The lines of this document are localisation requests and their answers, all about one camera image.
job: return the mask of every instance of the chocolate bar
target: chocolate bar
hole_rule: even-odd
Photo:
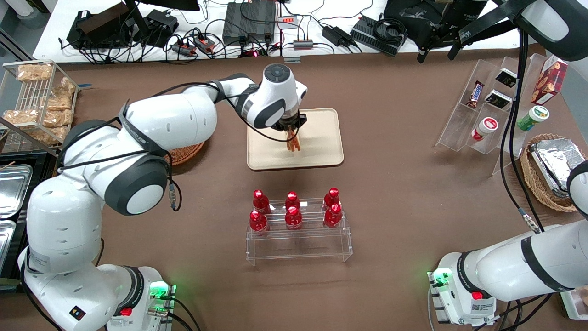
[[[485,100],[489,104],[495,105],[501,109],[508,106],[513,101],[511,97],[509,97],[508,95],[498,92],[496,90],[492,90],[492,92],[490,92],[488,96],[486,96]]]
[[[476,87],[474,88],[474,91],[472,92],[472,96],[470,97],[470,100],[467,101],[466,105],[472,108],[476,108],[477,106],[477,101],[480,98],[480,95],[482,94],[482,88],[484,87],[484,84],[482,84],[480,81],[476,81]]]
[[[500,69],[500,74],[496,76],[496,80],[511,88],[516,84],[516,74],[506,68],[502,68]]]

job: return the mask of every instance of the cardboard box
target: cardboard box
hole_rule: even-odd
[[[567,63],[555,55],[549,57],[543,63],[539,79],[531,95],[531,102],[536,105],[544,105],[555,97],[561,90],[563,79],[566,76]]]

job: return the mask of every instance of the aluminum foil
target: aluminum foil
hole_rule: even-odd
[[[537,162],[547,183],[556,195],[567,195],[567,178],[572,169],[584,162],[578,147],[569,139],[539,141],[532,147]]]

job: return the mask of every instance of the clear acrylic stand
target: clear acrylic stand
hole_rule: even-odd
[[[539,72],[541,71],[541,67],[545,62],[546,57],[533,54],[531,55],[530,61],[527,62],[527,70],[525,71],[525,79],[524,79],[524,87],[523,92],[520,96],[520,104],[519,104],[519,113],[517,115],[516,121],[520,120],[521,118],[525,117],[529,109],[533,108],[534,104],[531,103],[531,96],[533,95],[533,90],[535,89],[535,84],[537,83],[537,79],[539,77]],[[514,122],[514,137],[513,137],[513,149],[514,149],[514,159],[518,160],[524,147],[525,138],[527,137],[528,131],[523,131],[516,126],[516,121]],[[504,167],[507,167],[511,164],[510,162],[510,146],[509,141],[510,133],[506,136],[505,142],[505,150],[504,150],[504,159],[505,164]],[[492,171],[492,175],[497,174],[500,171],[500,158],[496,161],[496,165],[494,166],[494,170]]]
[[[346,261],[353,254],[353,246],[345,211],[336,227],[327,228],[323,226],[322,204],[322,198],[301,200],[302,228],[288,230],[284,200],[270,201],[272,213],[266,215],[270,230],[256,233],[247,226],[247,261],[252,265],[258,260],[299,257],[339,257]]]
[[[526,111],[533,106],[529,100],[544,60],[545,57],[539,54],[533,54],[531,56],[530,64],[527,66],[526,70],[526,79],[524,80],[525,86],[523,87],[523,94],[519,107],[519,118],[524,117]],[[509,117],[510,105],[506,106],[504,109],[500,109],[484,102],[484,99],[492,90],[502,92],[511,98],[514,97],[516,92],[515,87],[509,88],[495,78],[498,76],[498,73],[502,68],[511,70],[516,74],[517,66],[518,61],[509,57],[505,57],[500,66],[495,66],[484,60],[478,60],[476,67],[472,71],[462,92],[459,102],[453,109],[453,112],[451,113],[451,116],[449,117],[435,146],[441,144],[454,151],[460,151],[463,147],[468,146],[484,155],[489,154],[495,148],[500,148],[504,128]],[[472,108],[468,107],[466,104],[472,95],[476,81],[480,81],[484,84],[484,87],[478,100],[477,107]],[[485,117],[492,117],[498,121],[499,130],[485,136],[482,141],[476,141],[471,136],[472,130]],[[516,155],[516,158],[520,155],[526,134],[527,131],[515,128],[513,147],[515,149],[514,154]],[[499,163],[500,159],[497,161],[495,169],[492,172],[493,175],[500,171]]]

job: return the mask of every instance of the metal tray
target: metal tray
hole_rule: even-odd
[[[28,164],[0,170],[0,219],[7,219],[21,209],[32,172]]]
[[[8,249],[10,248],[10,242],[12,240],[12,234],[16,228],[16,223],[9,220],[0,221],[0,270],[4,266]]]

